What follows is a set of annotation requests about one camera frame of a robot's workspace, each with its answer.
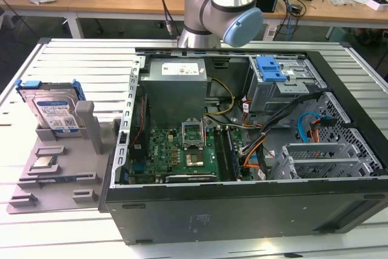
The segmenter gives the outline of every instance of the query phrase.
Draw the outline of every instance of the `blue drive bay latch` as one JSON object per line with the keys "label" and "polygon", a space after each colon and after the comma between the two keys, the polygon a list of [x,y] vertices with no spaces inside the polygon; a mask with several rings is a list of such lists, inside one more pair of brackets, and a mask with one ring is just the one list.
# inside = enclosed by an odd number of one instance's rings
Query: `blue drive bay latch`
{"label": "blue drive bay latch", "polygon": [[264,82],[284,82],[287,80],[280,65],[272,56],[257,56],[256,66],[260,70]]}

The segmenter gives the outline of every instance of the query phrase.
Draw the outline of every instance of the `motherboard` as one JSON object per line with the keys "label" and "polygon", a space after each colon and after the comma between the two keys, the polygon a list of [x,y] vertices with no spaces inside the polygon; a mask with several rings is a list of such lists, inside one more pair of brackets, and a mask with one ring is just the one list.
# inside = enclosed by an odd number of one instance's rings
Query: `motherboard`
{"label": "motherboard", "polygon": [[177,129],[152,129],[149,155],[130,160],[129,183],[235,181],[239,176],[239,129],[203,129],[200,123]]}

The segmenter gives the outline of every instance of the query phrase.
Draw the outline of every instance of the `sticker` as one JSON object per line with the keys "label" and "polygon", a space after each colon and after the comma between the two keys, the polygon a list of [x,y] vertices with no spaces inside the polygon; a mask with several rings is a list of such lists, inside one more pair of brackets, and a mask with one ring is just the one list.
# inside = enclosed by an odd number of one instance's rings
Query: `sticker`
{"label": "sticker", "polygon": [[242,109],[245,113],[249,113],[249,104],[243,103]]}
{"label": "sticker", "polygon": [[210,224],[211,215],[191,215],[189,218],[189,233],[197,234],[200,231],[205,232]]}
{"label": "sticker", "polygon": [[259,171],[257,172],[257,174],[259,175],[259,177],[260,177],[261,180],[265,180],[265,179],[266,179],[266,175],[264,174],[263,171],[261,171],[261,169],[259,169]]}
{"label": "sticker", "polygon": [[52,130],[63,133],[78,131],[79,126],[74,116],[69,114],[67,101],[38,101],[36,104]]}
{"label": "sticker", "polygon": [[292,70],[283,70],[281,73],[283,73],[283,75],[295,75]]}
{"label": "sticker", "polygon": [[199,75],[197,63],[164,63],[162,75]]}

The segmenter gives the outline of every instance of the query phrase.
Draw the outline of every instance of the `blue cable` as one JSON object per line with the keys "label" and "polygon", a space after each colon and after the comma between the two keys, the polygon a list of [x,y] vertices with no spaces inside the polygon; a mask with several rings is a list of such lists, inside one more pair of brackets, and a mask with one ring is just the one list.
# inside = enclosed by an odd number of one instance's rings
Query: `blue cable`
{"label": "blue cable", "polygon": [[286,37],[286,40],[289,41],[290,40],[290,31],[291,31],[291,18],[292,18],[292,15],[290,14],[290,17],[289,17],[289,21],[287,23],[287,37]]}
{"label": "blue cable", "polygon": [[322,118],[322,116],[319,115],[319,114],[317,114],[317,113],[315,113],[315,112],[306,112],[306,113],[303,113],[303,114],[299,117],[299,119],[298,119],[298,131],[299,131],[299,134],[301,135],[301,138],[302,138],[303,142],[308,143],[309,140],[307,139],[306,134],[305,134],[304,131],[303,131],[303,126],[302,126],[303,118],[304,118],[306,115],[314,115],[314,116],[316,116],[316,117],[319,118],[319,119]]}

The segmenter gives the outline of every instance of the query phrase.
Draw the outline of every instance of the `workbench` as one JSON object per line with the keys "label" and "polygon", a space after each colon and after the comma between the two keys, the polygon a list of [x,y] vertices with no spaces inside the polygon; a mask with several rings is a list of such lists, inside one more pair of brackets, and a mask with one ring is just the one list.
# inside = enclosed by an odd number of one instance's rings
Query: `workbench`
{"label": "workbench", "polygon": [[[53,39],[34,48],[0,95],[0,258],[284,258],[285,253],[316,259],[387,258],[388,209],[347,234],[131,247],[122,241],[110,214],[96,209],[25,215],[5,211],[36,139],[37,120],[16,93],[15,79],[76,78],[86,99],[94,101],[95,116],[111,122],[122,114],[135,47],[175,46],[164,40]],[[388,85],[352,48],[326,42],[251,42],[246,48],[319,51],[388,137]]]}
{"label": "workbench", "polygon": [[[106,19],[148,19],[164,20],[161,0],[56,0],[49,4],[35,5],[28,0],[6,0],[21,16],[46,16],[65,18],[68,21],[73,38],[83,38],[79,24],[81,18]],[[304,1],[307,12],[299,25],[317,25],[327,27],[364,27],[370,29],[388,29],[388,13],[376,12],[366,5],[334,6],[329,0]],[[184,0],[166,0],[174,20],[184,19]],[[7,15],[13,12],[2,3]],[[263,40],[272,41],[277,27],[286,16],[286,6],[282,1],[273,13],[265,13],[267,24]]]}

